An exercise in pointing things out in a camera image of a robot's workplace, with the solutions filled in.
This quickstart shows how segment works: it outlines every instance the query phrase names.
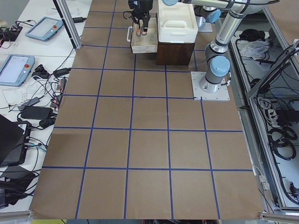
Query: blue tape grid line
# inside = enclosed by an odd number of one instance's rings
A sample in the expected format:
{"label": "blue tape grid line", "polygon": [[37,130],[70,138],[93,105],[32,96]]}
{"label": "blue tape grid line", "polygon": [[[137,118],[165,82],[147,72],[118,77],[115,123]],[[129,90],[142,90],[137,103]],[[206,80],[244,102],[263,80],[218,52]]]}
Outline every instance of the blue tape grid line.
{"label": "blue tape grid line", "polygon": [[194,99],[191,97],[147,97],[147,96],[113,96],[113,95],[80,95],[80,94],[64,94],[64,96],[68,97],[113,97],[113,98],[157,98],[157,99]]}
{"label": "blue tape grid line", "polygon": [[[136,54],[135,54],[135,57],[134,57],[134,73],[133,73],[132,96],[134,96],[134,90],[135,90],[135,75],[136,75],[135,68],[136,68]],[[130,129],[129,129],[129,140],[128,140],[128,156],[127,156],[126,187],[125,187],[125,204],[124,204],[124,211],[123,211],[123,218],[124,219],[126,219],[126,216],[127,216],[128,176],[129,176],[129,163],[130,163],[130,149],[131,149],[132,123],[133,123],[133,110],[134,110],[134,97],[132,97]]]}
{"label": "blue tape grid line", "polygon": [[169,109],[168,109],[168,88],[167,88],[167,72],[165,65],[165,84],[166,84],[166,115],[167,115],[167,143],[168,143],[168,165],[169,165],[169,189],[170,189],[170,208],[171,219],[174,219],[173,215],[173,200],[172,200],[172,180],[171,180],[171,151],[170,151],[170,134],[169,134]]}
{"label": "blue tape grid line", "polygon": [[[55,126],[55,129],[91,129],[91,127],[67,127],[67,126]],[[127,130],[127,131],[170,131],[170,132],[231,132],[242,133],[239,130],[188,130],[188,129],[142,129],[142,128],[117,128],[117,127],[93,127],[92,129],[100,130]]]}
{"label": "blue tape grid line", "polygon": [[207,153],[208,153],[210,169],[211,169],[211,177],[212,177],[212,184],[213,184],[213,190],[214,190],[214,197],[215,197],[217,215],[218,215],[218,219],[221,219],[218,200],[217,200],[217,192],[216,192],[216,186],[215,186],[215,180],[214,180],[214,174],[213,174],[213,167],[212,167],[212,160],[211,160],[211,154],[210,154],[210,148],[209,148],[209,141],[208,141],[207,131],[206,131],[205,111],[204,111],[204,106],[203,106],[202,99],[200,100],[200,106],[201,106],[202,118],[203,118],[203,122],[204,122],[204,129],[205,129],[205,136],[206,136],[206,147],[207,147]]}
{"label": "blue tape grid line", "polygon": [[[114,0],[113,12],[115,11],[115,6],[116,6],[116,0]],[[113,17],[114,17],[114,13],[112,14],[110,30],[109,30],[108,40],[107,40],[107,46],[109,45],[109,39],[110,39],[110,35],[111,35],[111,27],[112,27],[112,23],[113,23]],[[104,68],[105,62],[106,62],[107,51],[108,51],[108,48],[106,48],[106,51],[105,51],[103,68]],[[95,108],[94,108],[94,113],[93,113],[93,122],[92,122],[91,130],[90,130],[89,141],[88,141],[88,146],[87,146],[87,151],[86,151],[86,156],[85,156],[85,163],[84,163],[84,169],[83,169],[82,180],[81,180],[81,185],[80,185],[80,191],[79,191],[79,196],[78,196],[78,203],[77,203],[75,219],[78,218],[80,200],[81,200],[82,189],[83,189],[83,184],[84,184],[85,171],[86,171],[87,160],[88,160],[88,153],[89,153],[89,149],[90,149],[91,138],[92,138],[92,135],[93,135],[93,126],[94,126],[95,116],[96,116],[97,107],[98,107],[98,101],[99,101],[99,95],[100,95],[100,88],[101,88],[101,84],[102,84],[103,72],[104,72],[104,70],[102,70],[102,74],[101,74],[101,78],[100,78],[100,84],[99,84],[99,88],[98,88],[98,96],[97,96],[97,100],[96,100],[96,104],[95,104]]]}
{"label": "blue tape grid line", "polygon": [[[72,68],[74,70],[112,70],[112,71],[134,71],[134,69],[103,69],[103,68]],[[146,70],[146,69],[135,69],[135,71],[157,71],[164,72],[164,70]],[[167,70],[167,72],[180,72],[180,73],[190,73],[190,71],[179,71],[179,70]]]}
{"label": "blue tape grid line", "polygon": [[134,168],[134,167],[65,167],[42,166],[44,169],[108,169],[108,170],[164,170],[164,171],[213,171],[213,172],[253,172],[252,169],[195,169],[195,168]]}

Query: metal plate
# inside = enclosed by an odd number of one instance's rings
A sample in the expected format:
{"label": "metal plate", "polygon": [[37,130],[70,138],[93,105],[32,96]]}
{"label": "metal plate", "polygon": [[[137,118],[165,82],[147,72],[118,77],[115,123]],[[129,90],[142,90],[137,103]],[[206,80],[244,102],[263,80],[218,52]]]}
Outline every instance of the metal plate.
{"label": "metal plate", "polygon": [[201,71],[191,72],[194,100],[229,101],[228,87],[226,85],[222,85],[218,92],[213,94],[204,92],[199,87],[199,81],[205,74],[206,72]]}
{"label": "metal plate", "polygon": [[209,22],[206,22],[202,27],[198,27],[198,32],[211,33],[213,32],[212,25]]}

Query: white plastic container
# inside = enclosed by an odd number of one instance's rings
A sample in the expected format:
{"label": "white plastic container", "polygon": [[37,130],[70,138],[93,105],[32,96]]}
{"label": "white plastic container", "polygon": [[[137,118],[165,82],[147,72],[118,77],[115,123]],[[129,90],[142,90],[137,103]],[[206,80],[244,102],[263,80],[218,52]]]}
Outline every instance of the white plastic container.
{"label": "white plastic container", "polygon": [[166,6],[158,0],[159,42],[194,43],[198,26],[192,4]]}

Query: cloth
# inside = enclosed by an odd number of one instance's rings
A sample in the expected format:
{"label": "cloth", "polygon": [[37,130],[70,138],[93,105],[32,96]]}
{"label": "cloth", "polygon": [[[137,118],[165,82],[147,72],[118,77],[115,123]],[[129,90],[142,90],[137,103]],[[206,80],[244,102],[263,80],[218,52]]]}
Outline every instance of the cloth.
{"label": "cloth", "polygon": [[265,58],[265,52],[269,49],[266,41],[253,41],[247,44],[241,51],[241,56],[252,57],[254,60]]}

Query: laptop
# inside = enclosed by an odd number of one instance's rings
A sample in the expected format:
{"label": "laptop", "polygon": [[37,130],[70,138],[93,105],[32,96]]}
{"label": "laptop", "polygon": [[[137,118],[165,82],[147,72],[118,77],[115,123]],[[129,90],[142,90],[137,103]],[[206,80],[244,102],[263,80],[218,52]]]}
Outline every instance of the laptop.
{"label": "laptop", "polygon": [[29,142],[31,124],[28,121],[17,121],[13,122],[19,128],[22,129],[22,135],[20,136],[17,143],[14,145],[14,149],[6,156],[1,166],[17,166],[23,164],[26,157],[27,146],[24,143]]}
{"label": "laptop", "polygon": [[24,134],[18,124],[0,115],[0,164],[6,159]]}

